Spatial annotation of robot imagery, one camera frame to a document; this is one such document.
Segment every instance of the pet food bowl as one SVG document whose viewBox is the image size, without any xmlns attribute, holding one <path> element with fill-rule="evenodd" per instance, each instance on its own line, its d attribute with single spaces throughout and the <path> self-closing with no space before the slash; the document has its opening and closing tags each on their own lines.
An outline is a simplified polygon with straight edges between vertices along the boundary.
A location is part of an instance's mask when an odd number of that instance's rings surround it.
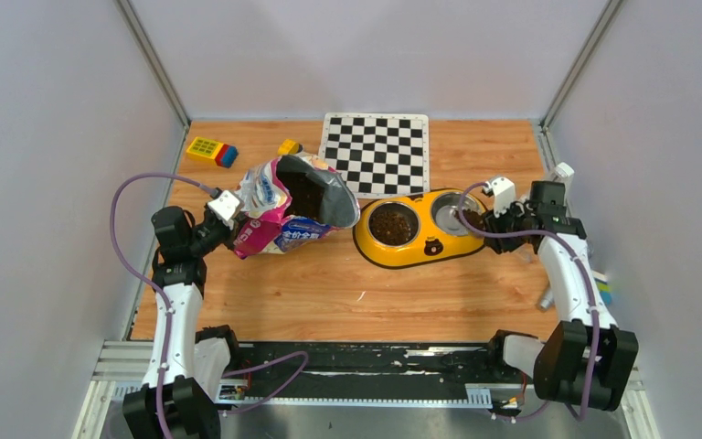
<svg viewBox="0 0 702 439">
<path fill-rule="evenodd" d="M 387 198 L 362 209 L 354 243 L 368 261 L 384 268 L 405 268 L 445 261 L 480 251 L 483 238 L 470 233 L 455 217 L 458 189 Z M 463 209 L 482 214 L 483 203 L 468 195 Z"/>
</svg>

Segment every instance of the snack bag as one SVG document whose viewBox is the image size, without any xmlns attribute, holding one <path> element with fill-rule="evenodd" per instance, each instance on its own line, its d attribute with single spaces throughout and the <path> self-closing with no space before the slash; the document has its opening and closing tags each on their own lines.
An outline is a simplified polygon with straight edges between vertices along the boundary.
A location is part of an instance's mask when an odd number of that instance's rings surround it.
<svg viewBox="0 0 702 439">
<path fill-rule="evenodd" d="M 281 155 L 250 169 L 236 195 L 249 219 L 234 242 L 241 259 L 286 253 L 359 221 L 359 203 L 317 155 Z"/>
</svg>

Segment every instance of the white wall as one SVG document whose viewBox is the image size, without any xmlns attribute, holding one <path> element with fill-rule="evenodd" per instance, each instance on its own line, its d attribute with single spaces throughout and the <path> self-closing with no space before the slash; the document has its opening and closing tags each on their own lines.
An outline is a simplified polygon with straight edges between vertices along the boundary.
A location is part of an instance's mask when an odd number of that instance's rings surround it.
<svg viewBox="0 0 702 439">
<path fill-rule="evenodd" d="M 0 2 L 0 437 L 69 437 L 134 299 L 109 244 L 112 193 L 168 170 L 180 141 L 114 2 Z M 139 266 L 164 190 L 121 203 Z"/>
<path fill-rule="evenodd" d="M 133 3 L 193 118 L 528 118 L 605 0 Z"/>
<path fill-rule="evenodd" d="M 553 134 L 661 433 L 702 436 L 702 2 L 626 2 Z"/>
</svg>

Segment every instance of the yellow lego brick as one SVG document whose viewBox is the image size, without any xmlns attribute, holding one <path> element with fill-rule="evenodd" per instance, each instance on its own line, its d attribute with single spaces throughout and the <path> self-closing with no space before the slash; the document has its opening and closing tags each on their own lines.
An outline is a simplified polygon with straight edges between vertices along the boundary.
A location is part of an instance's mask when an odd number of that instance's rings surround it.
<svg viewBox="0 0 702 439">
<path fill-rule="evenodd" d="M 281 146 L 279 146 L 278 155 L 297 154 L 302 148 L 303 146 L 294 140 L 286 139 L 283 141 Z"/>
<path fill-rule="evenodd" d="M 219 151 L 222 150 L 222 146 L 224 146 L 224 144 L 217 142 L 216 140 L 196 137 L 186 149 L 186 156 L 187 158 L 191 158 L 199 162 L 216 165 L 217 162 L 215 159 L 217 154 L 219 154 Z"/>
</svg>

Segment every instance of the black and white checkerboard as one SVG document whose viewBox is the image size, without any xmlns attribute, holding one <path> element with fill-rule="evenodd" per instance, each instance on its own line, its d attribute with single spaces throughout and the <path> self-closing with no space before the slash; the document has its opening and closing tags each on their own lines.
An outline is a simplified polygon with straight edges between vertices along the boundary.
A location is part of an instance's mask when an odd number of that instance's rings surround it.
<svg viewBox="0 0 702 439">
<path fill-rule="evenodd" d="M 420 114 L 330 112 L 319 156 L 358 198 L 429 192 L 428 129 Z"/>
</svg>

